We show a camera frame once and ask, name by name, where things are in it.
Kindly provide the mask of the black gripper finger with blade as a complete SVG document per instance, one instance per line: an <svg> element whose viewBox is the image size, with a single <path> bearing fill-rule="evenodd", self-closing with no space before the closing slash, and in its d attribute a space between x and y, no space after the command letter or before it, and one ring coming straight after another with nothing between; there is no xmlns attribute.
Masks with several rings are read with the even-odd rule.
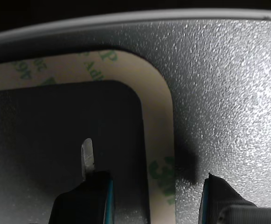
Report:
<svg viewBox="0 0 271 224"><path fill-rule="evenodd" d="M87 138L81 146L83 181L54 201L50 224L113 224L115 201L113 179L108 171L95 170L93 144Z"/></svg>

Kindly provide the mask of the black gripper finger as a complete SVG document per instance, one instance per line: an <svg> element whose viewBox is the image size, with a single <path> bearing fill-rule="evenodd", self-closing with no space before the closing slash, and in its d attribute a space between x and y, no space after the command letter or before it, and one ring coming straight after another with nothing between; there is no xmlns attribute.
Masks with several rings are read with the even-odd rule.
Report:
<svg viewBox="0 0 271 224"><path fill-rule="evenodd" d="M199 209L201 224L271 224L271 208L245 200L224 179L209 174Z"/></svg>

